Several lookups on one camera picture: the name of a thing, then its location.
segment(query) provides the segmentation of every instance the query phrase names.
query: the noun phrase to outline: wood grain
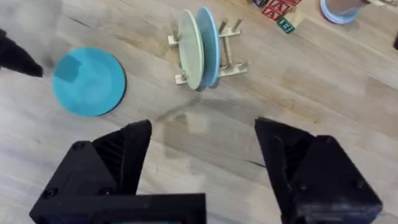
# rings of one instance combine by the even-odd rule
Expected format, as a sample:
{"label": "wood grain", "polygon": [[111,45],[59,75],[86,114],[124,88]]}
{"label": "wood grain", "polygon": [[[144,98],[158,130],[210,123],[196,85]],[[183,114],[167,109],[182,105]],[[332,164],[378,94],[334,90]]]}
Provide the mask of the wood grain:
{"label": "wood grain", "polygon": [[[202,5],[218,23],[244,19],[231,43],[250,67],[197,93],[174,83],[178,52],[167,36],[182,9]],[[0,71],[1,223],[32,223],[28,212],[71,143],[140,119],[154,125],[140,194],[206,192],[209,223],[280,223],[267,172],[255,164],[264,163],[258,116],[334,135],[384,202],[376,223],[398,223],[398,10],[366,6],[338,26],[317,0],[298,8],[306,19],[286,35],[245,0],[2,0],[0,28],[45,78]],[[53,95],[54,66],[77,47],[104,49],[127,72],[126,97],[109,114],[74,116]]]}

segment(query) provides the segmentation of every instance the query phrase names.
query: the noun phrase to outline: teal plate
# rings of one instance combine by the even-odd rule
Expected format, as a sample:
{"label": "teal plate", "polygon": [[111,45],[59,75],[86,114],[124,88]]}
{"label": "teal plate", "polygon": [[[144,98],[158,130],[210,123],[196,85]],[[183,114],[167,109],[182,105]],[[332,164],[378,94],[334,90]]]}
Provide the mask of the teal plate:
{"label": "teal plate", "polygon": [[221,60],[220,38],[213,15],[207,7],[199,9],[196,21],[201,32],[205,54],[205,70],[201,84],[209,87],[213,86],[218,78]]}
{"label": "teal plate", "polygon": [[57,64],[52,80],[60,104],[80,116],[113,110],[126,91],[126,75],[109,53],[95,48],[71,51]]}

